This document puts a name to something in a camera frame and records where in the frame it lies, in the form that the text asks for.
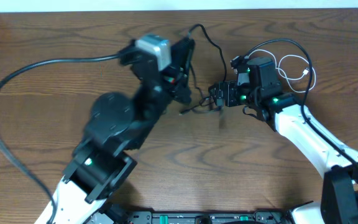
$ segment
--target green led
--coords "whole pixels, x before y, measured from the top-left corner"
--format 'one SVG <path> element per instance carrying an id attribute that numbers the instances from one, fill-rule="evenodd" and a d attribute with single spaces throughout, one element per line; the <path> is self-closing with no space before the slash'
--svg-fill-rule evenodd
<path id="1" fill-rule="evenodd" d="M 85 165 L 89 166 L 92 164 L 92 159 L 91 158 L 87 158 L 84 162 Z"/>

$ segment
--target white wall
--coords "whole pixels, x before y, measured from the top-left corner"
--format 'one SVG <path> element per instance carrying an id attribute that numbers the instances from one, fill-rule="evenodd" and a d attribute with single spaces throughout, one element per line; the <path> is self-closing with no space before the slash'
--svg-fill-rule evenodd
<path id="1" fill-rule="evenodd" d="M 358 0 L 0 0 L 0 12 L 358 7 Z"/>

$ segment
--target wooden tabletop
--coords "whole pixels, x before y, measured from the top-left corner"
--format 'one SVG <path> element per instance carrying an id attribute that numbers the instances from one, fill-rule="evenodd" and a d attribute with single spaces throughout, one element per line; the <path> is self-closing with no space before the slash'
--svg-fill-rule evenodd
<path id="1" fill-rule="evenodd" d="M 146 33 L 175 42 L 195 23 L 206 26 L 226 62 L 268 39 L 301 43 L 318 76 L 308 107 L 358 150 L 358 9 L 0 14 L 0 79 L 39 60 L 113 54 Z M 206 92 L 223 78 L 223 66 L 199 29 L 193 37 L 193 66 Z M 290 44 L 262 48 L 278 58 L 301 54 Z M 290 77 L 305 67 L 296 58 L 283 64 Z M 235 79 L 231 69 L 228 79 Z M 305 83 L 294 87 L 303 90 Z M 93 101 L 109 91 L 131 96 L 138 85 L 117 61 L 36 68 L 0 94 L 2 138 L 54 191 Z M 195 103 L 200 96 L 192 90 Z M 172 103 L 142 149 L 130 152 L 139 164 L 113 201 L 154 210 L 230 211 L 320 199 L 322 178 L 316 169 L 267 124 L 244 116 L 241 107 L 226 108 L 221 119 L 217 113 L 179 116 L 182 108 Z M 47 202 L 0 153 L 0 223 L 33 223 Z"/>

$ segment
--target white cable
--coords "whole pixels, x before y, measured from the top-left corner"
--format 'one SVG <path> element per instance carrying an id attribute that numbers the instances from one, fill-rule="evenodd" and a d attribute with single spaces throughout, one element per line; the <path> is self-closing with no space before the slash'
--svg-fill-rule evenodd
<path id="1" fill-rule="evenodd" d="M 271 52 L 269 52 L 268 50 L 264 50 L 264 49 L 254 50 L 254 51 L 251 52 L 248 56 L 251 56 L 253 53 L 255 53 L 255 52 L 257 52 L 257 51 L 261 51 L 261 52 L 268 53 L 268 54 L 270 54 L 270 55 L 274 58 L 275 68 L 277 69 L 278 74 L 279 74 L 281 77 L 283 77 L 283 78 L 287 81 L 288 86 L 291 88 L 292 91 L 294 91 L 295 93 L 304 93 L 304 92 L 305 92 L 305 91 L 297 91 L 297 90 L 294 90 L 294 89 L 292 88 L 291 83 L 290 83 L 289 80 L 301 80 L 301 79 L 302 79 L 305 75 L 307 75 L 308 73 L 306 73 L 305 71 L 303 71 L 302 76 L 299 77 L 299 78 L 288 78 L 288 77 L 287 77 L 287 74 L 285 73 L 285 71 L 284 71 L 283 69 L 280 68 L 280 66 L 281 66 L 281 61 L 282 61 L 283 59 L 287 58 L 287 57 L 297 57 L 297 58 L 300 58 L 300 59 L 304 60 L 307 64 L 309 64 L 309 62 L 308 62 L 306 59 L 304 59 L 303 57 L 301 57 L 301 56 L 299 56 L 299 55 L 286 55 L 286 56 L 284 56 L 283 58 L 281 58 L 281 60 L 280 60 L 279 63 L 277 64 L 277 59 L 276 59 L 276 57 L 274 56 L 274 54 L 271 53 Z M 309 90 L 312 90 L 312 89 L 314 88 L 314 86 L 316 85 L 317 74 L 316 74 L 316 70 L 314 69 L 314 67 L 313 67 L 312 69 L 313 69 L 313 74 L 314 74 L 314 83 L 313 83 L 313 86 L 310 87 Z"/>

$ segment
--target wooden table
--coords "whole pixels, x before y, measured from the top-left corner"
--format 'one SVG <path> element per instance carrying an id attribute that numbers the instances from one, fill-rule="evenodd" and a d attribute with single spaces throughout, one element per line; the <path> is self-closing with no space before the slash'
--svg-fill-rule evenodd
<path id="1" fill-rule="evenodd" d="M 113 54 L 146 33 L 172 42 L 195 23 L 207 27 L 226 62 L 278 37 L 299 41 L 318 73 L 307 105 L 339 139 L 358 150 L 358 9 L 0 14 L 0 79 L 56 57 Z M 218 51 L 194 31 L 193 66 L 205 91 L 223 77 Z M 301 54 L 272 44 L 277 57 Z M 289 76 L 305 68 L 284 62 Z M 235 79 L 229 69 L 228 79 Z M 304 89 L 306 81 L 295 84 Z M 0 94 L 0 130 L 14 154 L 55 190 L 102 93 L 132 95 L 139 85 L 117 61 L 56 64 L 31 70 Z M 194 102 L 199 100 L 193 90 Z M 241 108 L 179 116 L 172 103 L 139 151 L 138 165 L 113 201 L 155 210 L 288 208 L 319 200 L 322 179 L 303 154 Z M 0 153 L 0 223 L 33 223 L 48 198 Z"/>

